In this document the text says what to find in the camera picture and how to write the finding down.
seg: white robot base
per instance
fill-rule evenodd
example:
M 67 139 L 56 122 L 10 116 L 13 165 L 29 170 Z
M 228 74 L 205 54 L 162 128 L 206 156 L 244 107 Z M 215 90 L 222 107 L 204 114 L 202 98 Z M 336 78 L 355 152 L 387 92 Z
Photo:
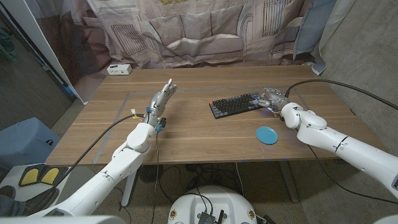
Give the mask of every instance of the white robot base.
M 242 195 L 226 187 L 215 185 L 199 187 L 200 195 L 207 197 L 210 202 L 198 195 L 197 189 L 192 189 L 187 194 L 179 197 L 172 205 L 169 213 L 168 224 L 212 223 L 222 224 L 257 224 L 253 206 Z M 220 222 L 221 210 L 224 211 Z

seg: yellow pad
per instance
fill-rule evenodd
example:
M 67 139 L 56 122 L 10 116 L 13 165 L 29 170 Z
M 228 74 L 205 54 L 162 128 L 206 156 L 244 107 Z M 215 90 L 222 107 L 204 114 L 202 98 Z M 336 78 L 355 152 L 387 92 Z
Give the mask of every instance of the yellow pad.
M 57 178 L 60 170 L 58 168 L 52 168 L 50 169 L 42 178 L 41 183 L 45 184 L 53 184 L 55 181 L 55 178 Z
M 21 181 L 21 185 L 36 183 L 38 175 L 39 175 L 38 169 L 31 169 L 30 171 L 26 172 L 23 180 Z

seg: gray wall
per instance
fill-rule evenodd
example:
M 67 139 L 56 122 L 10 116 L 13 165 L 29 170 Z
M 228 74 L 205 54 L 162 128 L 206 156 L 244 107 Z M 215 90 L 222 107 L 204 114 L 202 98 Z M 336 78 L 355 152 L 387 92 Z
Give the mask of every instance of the gray wall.
M 357 0 L 322 50 L 328 64 L 322 77 L 354 85 L 398 105 L 397 21 L 397 1 Z M 387 151 L 398 156 L 398 111 L 362 93 L 332 88 Z

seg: white box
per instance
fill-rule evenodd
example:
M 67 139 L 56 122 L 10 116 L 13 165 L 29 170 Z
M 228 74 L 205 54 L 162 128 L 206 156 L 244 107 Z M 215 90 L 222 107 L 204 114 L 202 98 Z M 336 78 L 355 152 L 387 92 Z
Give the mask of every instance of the white box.
M 132 68 L 130 64 L 124 65 L 110 65 L 107 71 L 110 75 L 128 75 L 130 74 Z

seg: wooden table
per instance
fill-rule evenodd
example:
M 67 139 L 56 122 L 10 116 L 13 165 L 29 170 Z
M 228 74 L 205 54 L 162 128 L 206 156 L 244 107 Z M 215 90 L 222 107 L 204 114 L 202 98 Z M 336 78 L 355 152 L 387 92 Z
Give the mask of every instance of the wooden table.
M 159 133 L 161 164 L 198 162 L 284 161 L 314 159 L 306 144 L 268 110 L 256 110 L 227 118 L 214 119 L 208 103 L 243 93 L 276 87 L 285 91 L 290 85 L 319 78 L 308 66 L 223 67 L 135 70 L 128 76 L 109 76 L 98 88 L 75 122 L 58 143 L 46 163 L 70 166 L 84 150 L 114 121 L 131 114 L 145 113 L 155 92 L 169 78 L 178 90 L 169 100 L 163 117 L 167 125 Z M 342 133 L 384 148 L 326 83 L 296 86 L 289 99 L 313 110 Z M 138 119 L 118 124 L 80 162 L 81 165 L 107 164 L 113 151 L 136 127 Z M 257 140 L 256 129 L 268 126 L 279 140 L 265 145 Z M 315 149 L 322 159 L 335 158 Z M 144 164 L 156 163 L 151 150 Z

